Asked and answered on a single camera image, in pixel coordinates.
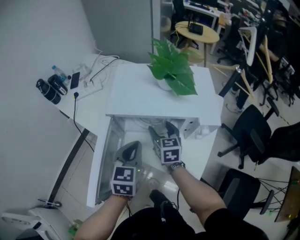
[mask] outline floor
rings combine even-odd
[[[203,51],[203,45],[200,45],[200,51]],[[207,67],[210,67],[211,63],[216,63],[218,54],[214,55],[208,54],[208,64]],[[219,93],[222,89],[222,82],[226,82],[228,77],[220,74],[219,72],[210,69],[210,73],[214,82],[216,93]],[[262,113],[266,113],[269,109],[265,105],[263,107],[259,106],[259,102],[262,100],[262,90],[258,89],[255,93],[255,99],[251,100],[250,98],[246,102],[245,107],[250,104],[254,104],[260,109]],[[227,94],[224,98],[224,104],[226,103],[235,103],[235,99],[231,94]],[[275,102],[279,108],[281,117],[276,117],[272,115],[268,121],[272,130],[287,126],[289,124],[296,123],[300,118],[300,100],[297,99],[295,104],[291,107],[287,105],[287,99],[284,96],[280,96],[279,100]],[[239,115],[230,113],[226,107],[223,107],[221,119],[222,122],[232,127],[235,121],[238,119]],[[88,141],[91,143],[92,147],[95,147],[97,137],[93,134],[89,134]],[[224,150],[231,146],[233,140],[229,135],[222,129],[217,130],[217,137],[215,139],[208,163],[203,173],[203,178],[208,181],[213,187],[218,189],[222,179],[228,168],[236,168],[239,164],[238,152],[231,152],[225,155],[222,158],[217,156],[218,151]],[[56,196],[57,201],[61,201],[62,207],[61,211],[66,215],[66,217],[73,221],[74,219],[80,219],[84,221],[91,214],[97,211],[101,205],[92,209],[86,206],[86,196],[87,196],[87,186],[89,182],[89,172],[92,162],[93,152],[88,147],[87,143],[83,143],[79,149],[75,159],[73,160],[70,169],[68,170],[63,183],[58,191]],[[245,159],[245,168],[242,170],[245,173],[248,173],[254,177],[260,177],[270,180],[281,180],[288,181],[292,163],[288,161],[283,161],[280,159],[269,159],[263,165],[260,165],[255,170],[255,165],[249,159]],[[160,183],[161,191],[169,198],[171,202],[176,203],[176,194],[177,194],[177,185],[174,183],[171,176],[166,176],[160,174],[158,170],[155,170],[150,167],[146,167],[143,175],[141,176],[141,186],[139,190],[130,203],[130,208],[134,214],[140,209],[143,209],[146,205],[152,205],[149,199],[149,179],[155,178]],[[260,188],[260,192],[257,196],[257,200],[262,200],[267,195],[267,190],[263,187]],[[278,194],[276,195],[279,200],[283,199],[283,196]],[[179,212],[185,219],[185,221],[194,228],[195,232],[204,231],[203,226],[200,224],[197,216],[189,211],[189,206],[185,202],[183,196],[180,193],[179,196]],[[245,220],[249,223],[256,225],[263,229],[268,235],[270,240],[279,240],[282,239],[286,233],[286,226],[288,222],[274,223],[276,218],[276,213],[265,213],[264,215],[259,214],[259,210],[250,210]],[[118,224],[128,217],[128,210],[124,209],[122,214],[119,217]]]

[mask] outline cabinet door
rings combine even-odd
[[[110,180],[114,155],[123,145],[124,122],[105,116],[100,123],[95,153],[90,170],[87,206],[95,207],[111,195]]]

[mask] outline office chair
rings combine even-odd
[[[250,105],[241,114],[232,130],[226,124],[222,123],[221,128],[225,128],[229,134],[235,138],[237,144],[223,152],[219,152],[217,154],[218,157],[222,157],[239,147],[239,169],[244,168],[244,158],[246,155],[249,155],[253,162],[258,161],[258,164],[262,163],[263,153],[265,153],[269,147],[268,143],[271,137],[271,129],[267,120],[273,113],[279,116],[279,110],[273,100],[270,97],[268,97],[267,100],[271,105],[271,109],[267,112],[266,116],[263,117],[261,112],[254,105]]]
[[[175,13],[172,16],[171,30],[175,31],[176,23],[179,23],[179,22],[182,22],[185,20],[184,15],[185,15],[186,10],[184,8],[182,0],[173,0],[173,6],[175,9]],[[179,35],[179,37],[181,37],[181,40],[178,43],[178,46],[179,46],[186,39],[186,37],[184,37],[180,34],[178,34],[178,35]],[[171,34],[170,40],[172,40],[172,38],[174,36],[177,36],[177,34],[176,33]],[[192,41],[192,43],[196,45],[196,49],[199,49],[199,45],[194,40]]]
[[[203,178],[200,181],[210,186]],[[227,209],[237,217],[244,219],[251,208],[261,208],[260,214],[264,214],[273,199],[274,190],[271,190],[265,202],[254,203],[260,185],[257,178],[231,168],[227,171],[217,192]]]
[[[225,54],[217,60],[217,63],[221,63],[222,60],[230,60],[233,64],[239,64],[244,59],[243,50],[237,48],[236,46],[240,42],[240,35],[238,29],[240,28],[240,19],[237,17],[232,17],[232,24],[227,38],[224,40],[225,46],[219,48],[217,53]]]

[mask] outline phone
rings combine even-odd
[[[73,89],[73,88],[77,88],[77,87],[78,87],[78,83],[79,83],[79,75],[80,75],[80,72],[74,73],[74,74],[72,75],[72,80],[71,80],[71,86],[70,86],[70,89]]]

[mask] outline green plant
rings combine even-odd
[[[167,82],[177,95],[197,95],[193,72],[188,64],[189,52],[178,52],[167,40],[153,39],[158,55],[149,52],[153,76]]]

